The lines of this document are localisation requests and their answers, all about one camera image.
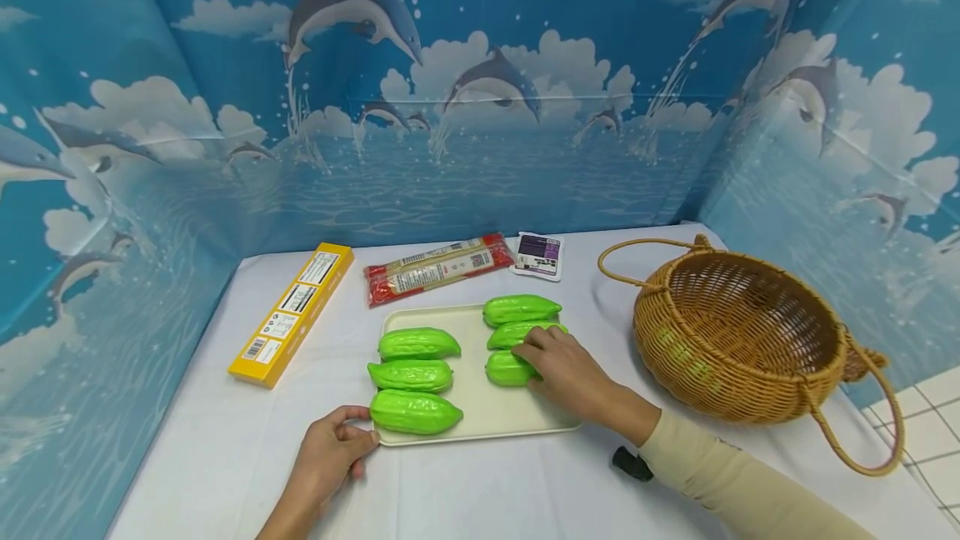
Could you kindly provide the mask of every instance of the wicker basket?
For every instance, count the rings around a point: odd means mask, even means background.
[[[646,282],[610,273],[608,254],[624,246],[662,243],[689,248]],[[903,456],[903,415],[879,369],[879,352],[854,342],[838,315],[813,289],[748,255],[694,244],[636,239],[604,251],[597,265],[614,280],[639,286],[633,332],[643,362],[676,399],[701,413],[737,423],[771,424],[810,413],[830,447],[854,471],[883,476]],[[853,461],[840,447],[820,406],[840,381],[873,374],[895,422],[891,457],[878,467]]]

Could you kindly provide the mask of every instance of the red noodle package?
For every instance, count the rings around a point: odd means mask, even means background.
[[[488,234],[381,266],[365,267],[367,305],[375,307],[512,264],[513,254],[503,234]]]

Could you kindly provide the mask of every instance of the dolphin backdrop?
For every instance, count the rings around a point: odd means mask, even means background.
[[[958,364],[958,1],[0,0],[0,538],[100,538],[238,262],[321,241],[700,218]]]

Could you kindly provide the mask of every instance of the black object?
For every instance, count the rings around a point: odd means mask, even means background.
[[[613,453],[612,463],[614,467],[622,470],[631,478],[637,478],[640,482],[650,482],[654,478],[654,472],[647,467],[645,460],[634,456],[627,447],[621,446]]]

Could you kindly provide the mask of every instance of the white table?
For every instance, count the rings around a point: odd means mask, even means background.
[[[542,294],[563,305],[563,321],[615,380],[689,415],[638,369],[630,329],[636,288],[606,279],[595,262],[602,250],[625,239],[692,242],[703,231],[702,225],[688,224],[571,234],[560,283],[504,270],[373,310],[365,303],[363,266],[436,245],[357,250],[357,262],[272,391],[234,381],[227,365],[308,254],[247,258],[197,347],[109,537],[253,538],[283,489],[308,424],[341,403],[370,401],[373,386],[365,364],[377,358],[384,318],[402,308]],[[614,253],[608,266],[644,279],[678,254],[681,249],[668,246],[634,246]],[[883,440],[840,391],[823,412],[852,456],[862,463],[885,458]],[[883,478],[855,474],[834,456],[810,418],[776,427],[696,419],[879,538],[954,538],[907,472]],[[381,447],[368,462],[366,481],[343,492],[314,535],[352,540],[725,538],[719,523],[694,503],[656,482],[642,484],[613,470],[610,458],[621,444],[611,432],[583,426],[541,437]]]

